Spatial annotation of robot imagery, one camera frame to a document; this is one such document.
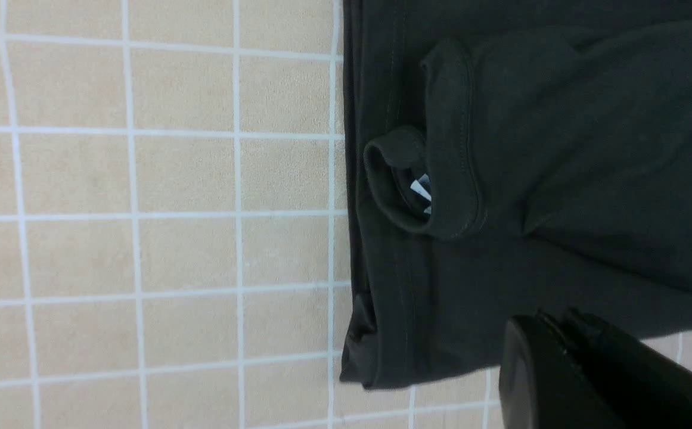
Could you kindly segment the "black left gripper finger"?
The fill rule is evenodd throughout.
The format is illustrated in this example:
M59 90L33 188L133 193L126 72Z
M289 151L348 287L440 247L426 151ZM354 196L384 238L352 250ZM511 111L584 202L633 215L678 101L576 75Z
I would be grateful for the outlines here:
M575 309L507 321L499 396L506 428L692 428L692 372Z

